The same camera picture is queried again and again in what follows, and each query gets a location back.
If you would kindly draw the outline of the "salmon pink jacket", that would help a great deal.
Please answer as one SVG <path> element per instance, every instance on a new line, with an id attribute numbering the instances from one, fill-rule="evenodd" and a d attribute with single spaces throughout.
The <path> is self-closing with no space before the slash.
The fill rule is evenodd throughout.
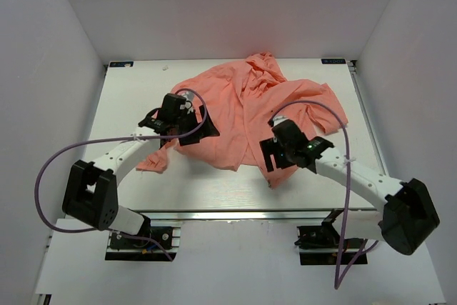
<path id="1" fill-rule="evenodd" d="M 276 188 L 297 170 L 295 166 L 272 172 L 266 169 L 260 143 L 271 137 L 268 120 L 276 110 L 280 109 L 310 139 L 318 131 L 332 134 L 348 123 L 328 84 L 287 80 L 268 52 L 214 66 L 176 84 L 172 92 L 182 88 L 199 94 L 194 104 L 207 106 L 219 136 L 189 146 L 172 141 L 148 155 L 137 170 L 164 172 L 169 164 L 168 150 L 173 148 L 217 169 L 236 171 L 241 165 L 257 166 L 268 185 Z"/>

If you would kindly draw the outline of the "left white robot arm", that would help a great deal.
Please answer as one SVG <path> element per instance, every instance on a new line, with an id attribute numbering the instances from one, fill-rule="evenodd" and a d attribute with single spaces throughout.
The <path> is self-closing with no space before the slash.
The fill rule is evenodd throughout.
<path id="1" fill-rule="evenodd" d="M 218 136 L 206 103 L 194 106 L 200 95 L 191 89 L 179 89 L 165 95 L 162 105 L 150 111 L 119 145 L 93 161 L 79 160 L 69 173 L 62 204 L 65 214 L 99 231 L 126 234 L 136 247 L 149 243 L 149 220 L 142 214 L 119 205 L 118 187 L 127 174 L 173 140 L 182 145 Z"/>

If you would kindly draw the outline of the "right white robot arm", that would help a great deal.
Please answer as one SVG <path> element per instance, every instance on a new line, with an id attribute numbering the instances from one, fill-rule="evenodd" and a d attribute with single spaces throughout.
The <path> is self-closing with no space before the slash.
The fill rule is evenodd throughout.
<path id="1" fill-rule="evenodd" d="M 260 146 L 269 172 L 297 166 L 331 179 L 364 198 L 372 211 L 334 209 L 321 222 L 315 239 L 303 239 L 307 249 L 337 247 L 347 239 L 384 241 L 403 255 L 411 255 L 439 226 L 426 185 L 402 181 L 349 161 L 328 140 L 308 139 L 285 116 L 269 121 L 273 132 Z"/>

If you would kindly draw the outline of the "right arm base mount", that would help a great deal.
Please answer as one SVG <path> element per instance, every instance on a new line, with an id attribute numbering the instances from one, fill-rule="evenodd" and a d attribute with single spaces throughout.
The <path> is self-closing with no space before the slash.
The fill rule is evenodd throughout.
<path id="1" fill-rule="evenodd" d="M 319 225 L 297 226 L 298 238 L 294 245 L 298 248 L 301 266 L 335 266 L 337 262 L 339 231 L 332 226 L 342 215 L 343 209 L 334 209 Z M 362 239 L 345 239 L 341 264 L 348 265 L 362 247 Z M 362 254 L 355 265 L 366 265 L 368 259 Z"/>

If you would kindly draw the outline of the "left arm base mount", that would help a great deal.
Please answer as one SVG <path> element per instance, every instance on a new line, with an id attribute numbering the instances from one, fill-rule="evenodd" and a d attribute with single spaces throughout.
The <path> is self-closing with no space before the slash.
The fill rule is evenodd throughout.
<path id="1" fill-rule="evenodd" d="M 175 221 L 150 220 L 138 238 L 112 231 L 106 245 L 106 261 L 172 262 L 178 253 L 181 225 Z"/>

